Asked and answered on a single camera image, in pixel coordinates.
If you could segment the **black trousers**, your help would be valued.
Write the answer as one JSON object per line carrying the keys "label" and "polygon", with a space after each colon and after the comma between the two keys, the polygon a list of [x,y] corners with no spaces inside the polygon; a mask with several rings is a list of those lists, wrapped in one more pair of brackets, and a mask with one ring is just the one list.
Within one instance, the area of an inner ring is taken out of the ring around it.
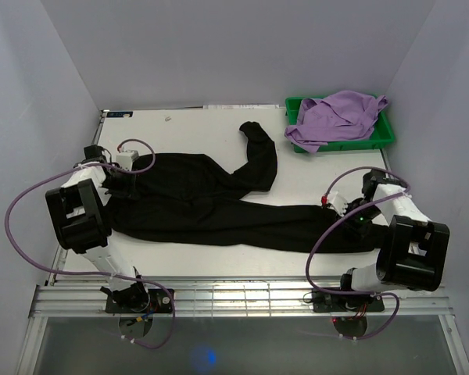
{"label": "black trousers", "polygon": [[112,196],[105,209],[112,229],[151,242],[250,245],[308,253],[338,220],[318,205],[264,205],[244,201],[268,192],[277,176],[274,141],[257,122],[245,122],[247,161],[232,173],[204,154],[139,157],[133,198]]}

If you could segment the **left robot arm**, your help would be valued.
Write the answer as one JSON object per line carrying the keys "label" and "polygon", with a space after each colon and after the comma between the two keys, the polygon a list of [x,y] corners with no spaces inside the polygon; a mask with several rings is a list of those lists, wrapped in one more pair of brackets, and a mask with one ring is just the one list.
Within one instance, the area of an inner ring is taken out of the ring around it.
{"label": "left robot arm", "polygon": [[138,152],[119,147],[116,161],[99,145],[84,148],[85,160],[75,167],[68,181],[45,193],[48,211],[59,244],[86,258],[106,273],[105,293],[116,305],[132,312],[145,310],[149,291],[138,271],[110,241],[112,229],[104,197],[134,198],[136,176],[130,172]]}

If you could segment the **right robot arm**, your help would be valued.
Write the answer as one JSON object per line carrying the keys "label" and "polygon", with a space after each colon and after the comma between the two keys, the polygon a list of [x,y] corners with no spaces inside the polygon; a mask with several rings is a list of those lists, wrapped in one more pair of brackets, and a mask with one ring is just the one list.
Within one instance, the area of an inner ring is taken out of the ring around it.
{"label": "right robot arm", "polygon": [[343,223],[354,240],[365,240],[374,233],[372,221],[377,216],[382,215],[388,226],[375,245],[377,260],[342,275],[337,291],[342,308],[357,309],[366,300],[365,292],[433,292],[439,288],[450,230],[423,214],[407,190],[408,183],[373,169],[363,175],[363,196],[345,205],[344,215],[357,211]]}

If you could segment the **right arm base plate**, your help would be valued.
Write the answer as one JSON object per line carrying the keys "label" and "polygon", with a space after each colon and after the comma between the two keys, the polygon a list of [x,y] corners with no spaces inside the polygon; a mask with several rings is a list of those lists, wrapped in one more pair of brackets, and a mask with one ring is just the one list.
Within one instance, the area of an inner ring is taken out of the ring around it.
{"label": "right arm base plate", "polygon": [[316,289],[305,293],[303,302],[312,305],[315,313],[379,313],[385,311],[382,299],[366,295],[331,295]]}

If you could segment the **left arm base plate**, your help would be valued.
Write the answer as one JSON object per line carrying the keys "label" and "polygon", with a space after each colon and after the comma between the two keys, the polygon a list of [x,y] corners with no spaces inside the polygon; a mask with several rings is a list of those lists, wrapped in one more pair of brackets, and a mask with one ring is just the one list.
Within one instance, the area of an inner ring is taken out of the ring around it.
{"label": "left arm base plate", "polygon": [[168,289],[168,295],[162,289],[148,289],[147,296],[143,291],[136,293],[115,292],[106,299],[104,311],[109,314],[146,314],[172,313],[171,300],[174,296],[174,290]]}

